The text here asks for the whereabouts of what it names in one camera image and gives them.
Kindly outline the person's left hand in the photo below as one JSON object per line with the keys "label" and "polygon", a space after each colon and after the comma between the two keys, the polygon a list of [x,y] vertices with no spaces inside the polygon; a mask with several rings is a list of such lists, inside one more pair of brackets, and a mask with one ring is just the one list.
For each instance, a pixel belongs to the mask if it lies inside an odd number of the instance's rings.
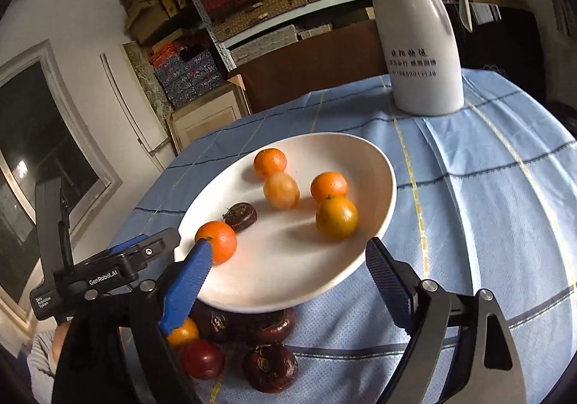
{"label": "person's left hand", "polygon": [[70,321],[63,322],[55,330],[54,339],[52,342],[52,358],[55,365],[58,365],[59,358],[63,349],[63,343],[66,340],[66,335],[69,331],[70,324]]}

